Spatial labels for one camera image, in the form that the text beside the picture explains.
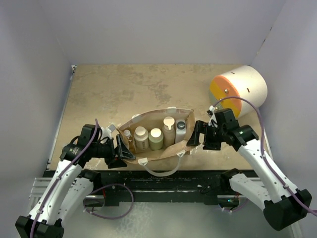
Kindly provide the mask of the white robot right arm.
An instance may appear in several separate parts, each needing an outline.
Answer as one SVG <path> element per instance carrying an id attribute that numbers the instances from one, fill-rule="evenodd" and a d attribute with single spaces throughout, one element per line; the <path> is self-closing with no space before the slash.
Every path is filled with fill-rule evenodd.
<path id="1" fill-rule="evenodd" d="M 201 134 L 204 135 L 205 150 L 220 150 L 225 142 L 244 157 L 263 183 L 258 185 L 238 169 L 231 169 L 221 175 L 221 190 L 226 194 L 235 191 L 245 196 L 262 210 L 266 221 L 277 231 L 306 217 L 311 194 L 306 189 L 298 189 L 269 154 L 261 150 L 256 132 L 249 125 L 240 126 L 231 109 L 215 111 L 210 107 L 208 113 L 211 120 L 195 122 L 187 145 L 198 146 Z"/>

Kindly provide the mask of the white rectangular bottle grey cap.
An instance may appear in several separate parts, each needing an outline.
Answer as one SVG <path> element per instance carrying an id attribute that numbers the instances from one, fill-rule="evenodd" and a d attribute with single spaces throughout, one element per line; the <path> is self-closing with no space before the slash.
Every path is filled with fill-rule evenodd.
<path id="1" fill-rule="evenodd" d="M 175 144 L 184 140 L 186 135 L 186 121 L 178 119 L 175 121 Z"/>

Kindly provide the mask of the brown burlap canvas bag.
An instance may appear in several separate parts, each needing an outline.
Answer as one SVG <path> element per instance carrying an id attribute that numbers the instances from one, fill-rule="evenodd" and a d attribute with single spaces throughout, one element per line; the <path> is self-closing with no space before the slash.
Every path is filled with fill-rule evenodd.
<path id="1" fill-rule="evenodd" d="M 135 157 L 124 162 L 138 164 L 157 177 L 169 176 L 179 169 L 182 157 L 194 148 L 187 145 L 194 127 L 195 115 L 191 109 L 169 107 L 134 115 L 117 128 Z M 148 167 L 150 162 L 170 157 L 177 157 L 178 164 L 169 172 L 156 173 Z"/>

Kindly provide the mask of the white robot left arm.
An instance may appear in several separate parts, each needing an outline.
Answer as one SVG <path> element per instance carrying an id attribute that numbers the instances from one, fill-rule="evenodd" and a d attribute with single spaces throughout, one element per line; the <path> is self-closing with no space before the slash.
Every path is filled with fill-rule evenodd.
<path id="1" fill-rule="evenodd" d="M 40 200 L 27 216 L 19 216 L 15 227 L 22 238 L 61 238 L 67 220 L 86 196 L 102 189 L 101 175 L 85 169 L 92 158 L 103 158 L 110 168 L 126 166 L 125 159 L 136 157 L 119 136 L 99 139 L 100 130 L 92 127 L 66 145 L 57 169 Z"/>

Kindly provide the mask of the beige pump dispenser bottle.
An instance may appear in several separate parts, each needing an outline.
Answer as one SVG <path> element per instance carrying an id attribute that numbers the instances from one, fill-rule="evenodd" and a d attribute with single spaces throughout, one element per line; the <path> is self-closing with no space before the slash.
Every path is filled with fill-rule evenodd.
<path id="1" fill-rule="evenodd" d="M 175 119 L 173 117 L 165 117 L 163 119 L 163 143 L 165 147 L 169 147 L 175 143 Z"/>

